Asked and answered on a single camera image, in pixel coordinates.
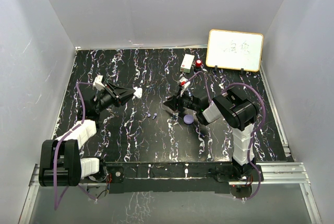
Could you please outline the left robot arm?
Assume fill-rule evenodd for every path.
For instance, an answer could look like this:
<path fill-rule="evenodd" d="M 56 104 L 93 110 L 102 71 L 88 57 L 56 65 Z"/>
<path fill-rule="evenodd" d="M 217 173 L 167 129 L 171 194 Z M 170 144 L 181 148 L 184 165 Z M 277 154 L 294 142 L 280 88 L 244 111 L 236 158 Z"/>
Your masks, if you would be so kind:
<path fill-rule="evenodd" d="M 76 84 L 81 108 L 77 122 L 65 134 L 54 140 L 45 140 L 41 148 L 39 183 L 41 186 L 77 186 L 91 176 L 95 181 L 106 179 L 108 169 L 97 157 L 80 157 L 82 146 L 97 133 L 100 114 L 110 106 L 121 107 L 133 97 L 140 98 L 142 89 L 123 88 L 110 82 L 92 85 L 98 93 L 84 100 L 79 85 Z"/>

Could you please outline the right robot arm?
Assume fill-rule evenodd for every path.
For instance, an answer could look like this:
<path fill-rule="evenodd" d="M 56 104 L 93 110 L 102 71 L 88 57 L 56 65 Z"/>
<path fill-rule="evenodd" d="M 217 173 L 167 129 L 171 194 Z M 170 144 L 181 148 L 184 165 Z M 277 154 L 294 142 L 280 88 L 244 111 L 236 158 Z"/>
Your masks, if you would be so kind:
<path fill-rule="evenodd" d="M 259 109 L 247 98 L 246 93 L 233 86 L 210 102 L 207 95 L 197 97 L 180 89 L 163 105 L 173 112 L 182 112 L 184 109 L 195 111 L 202 125 L 225 119 L 233 134 L 233 176 L 243 181 L 251 175 L 253 167 L 249 163 L 254 161 L 254 153 L 249 144 Z"/>

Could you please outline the white earbud charging case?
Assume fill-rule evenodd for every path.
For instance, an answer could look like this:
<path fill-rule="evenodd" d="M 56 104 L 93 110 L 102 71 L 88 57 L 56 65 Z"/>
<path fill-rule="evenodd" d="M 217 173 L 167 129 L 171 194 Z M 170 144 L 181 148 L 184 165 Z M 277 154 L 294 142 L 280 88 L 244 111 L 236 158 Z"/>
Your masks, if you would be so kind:
<path fill-rule="evenodd" d="M 134 87 L 134 96 L 138 99 L 142 97 L 142 88 L 141 87 Z"/>

